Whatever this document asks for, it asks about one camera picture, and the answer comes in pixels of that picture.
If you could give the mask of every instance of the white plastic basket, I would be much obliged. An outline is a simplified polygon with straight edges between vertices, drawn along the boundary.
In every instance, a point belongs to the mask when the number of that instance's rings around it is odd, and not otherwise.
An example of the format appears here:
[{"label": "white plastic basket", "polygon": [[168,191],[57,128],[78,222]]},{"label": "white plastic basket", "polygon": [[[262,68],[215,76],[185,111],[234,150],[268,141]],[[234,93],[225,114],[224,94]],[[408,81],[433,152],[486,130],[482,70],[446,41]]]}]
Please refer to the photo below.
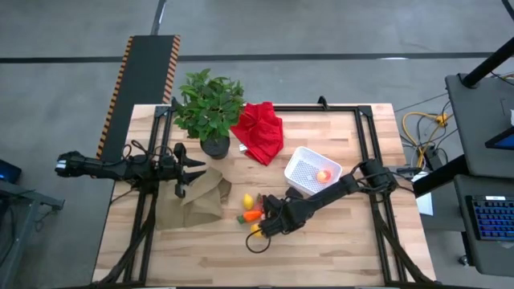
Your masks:
[{"label": "white plastic basket", "polygon": [[[321,183],[316,179],[316,175],[321,170],[327,170],[332,174],[328,182]],[[313,195],[335,183],[342,171],[343,168],[335,161],[331,161],[311,149],[298,147],[289,160],[284,175],[288,179],[289,185]]]}]

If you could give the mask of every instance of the orange carrot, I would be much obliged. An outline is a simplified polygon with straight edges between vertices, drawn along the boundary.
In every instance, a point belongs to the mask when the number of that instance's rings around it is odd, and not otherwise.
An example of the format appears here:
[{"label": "orange carrot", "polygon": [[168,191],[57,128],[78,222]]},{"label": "orange carrot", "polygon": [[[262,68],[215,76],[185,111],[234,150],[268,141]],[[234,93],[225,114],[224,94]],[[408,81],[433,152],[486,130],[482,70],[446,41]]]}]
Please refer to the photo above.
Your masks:
[{"label": "orange carrot", "polygon": [[263,212],[260,210],[251,210],[251,211],[244,212],[241,216],[238,216],[239,224],[259,220],[260,216],[262,214],[263,214]]}]

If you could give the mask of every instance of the black plant pot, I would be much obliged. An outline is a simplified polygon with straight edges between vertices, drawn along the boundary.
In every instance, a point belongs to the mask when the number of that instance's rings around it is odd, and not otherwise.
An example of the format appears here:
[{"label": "black plant pot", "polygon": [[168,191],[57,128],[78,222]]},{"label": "black plant pot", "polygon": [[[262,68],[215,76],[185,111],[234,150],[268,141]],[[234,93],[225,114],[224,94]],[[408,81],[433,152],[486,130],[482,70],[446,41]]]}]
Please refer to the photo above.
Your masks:
[{"label": "black plant pot", "polygon": [[202,147],[202,150],[210,157],[214,158],[215,160],[221,160],[228,154],[230,138],[228,136],[222,136],[217,140],[200,140],[200,146]]}]

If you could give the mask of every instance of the black and orange striped panel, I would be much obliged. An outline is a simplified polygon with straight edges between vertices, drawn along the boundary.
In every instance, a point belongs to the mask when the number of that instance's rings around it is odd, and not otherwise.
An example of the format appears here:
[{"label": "black and orange striped panel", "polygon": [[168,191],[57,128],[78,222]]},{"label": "black and orange striped panel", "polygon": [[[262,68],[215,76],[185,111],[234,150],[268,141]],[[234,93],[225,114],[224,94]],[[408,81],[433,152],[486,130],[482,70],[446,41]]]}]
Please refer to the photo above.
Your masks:
[{"label": "black and orange striped panel", "polygon": [[178,48],[180,47],[180,36],[175,35],[173,45],[171,47],[171,56],[169,57],[168,73],[166,74],[166,82],[164,86],[164,96],[162,102],[169,104],[171,102],[171,89],[173,88],[173,79],[175,78],[175,70],[177,68]]},{"label": "black and orange striped panel", "polygon": [[133,36],[128,40],[96,157],[118,161],[134,104],[169,104],[180,37]]},{"label": "black and orange striped panel", "polygon": [[127,66],[127,60],[129,59],[128,56],[133,39],[134,37],[132,36],[128,38],[127,47],[125,48],[125,53],[123,54],[123,59],[121,60],[120,72],[118,73],[116,85],[114,86],[114,92],[112,93],[111,97],[111,103],[109,104],[109,110],[107,111],[107,116],[105,117],[104,128],[102,129],[102,135],[100,137],[100,143],[98,144],[98,149],[96,150],[96,158],[98,160],[102,157],[102,152],[104,151],[105,141],[107,140],[107,132],[111,126],[112,113],[114,112],[118,94],[120,93],[121,79],[123,78],[123,72]]}]

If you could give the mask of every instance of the green leaves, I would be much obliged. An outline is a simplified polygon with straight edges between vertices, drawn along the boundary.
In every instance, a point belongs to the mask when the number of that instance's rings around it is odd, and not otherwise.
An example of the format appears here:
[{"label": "green leaves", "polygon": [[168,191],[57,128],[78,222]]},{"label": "green leaves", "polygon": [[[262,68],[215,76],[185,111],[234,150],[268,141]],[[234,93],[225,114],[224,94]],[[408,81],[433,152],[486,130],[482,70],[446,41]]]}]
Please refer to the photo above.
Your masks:
[{"label": "green leaves", "polygon": [[175,119],[189,138],[217,139],[229,136],[231,125],[239,121],[243,110],[243,87],[224,76],[209,77],[210,69],[186,73],[186,84],[180,86],[184,97],[183,107]]}]

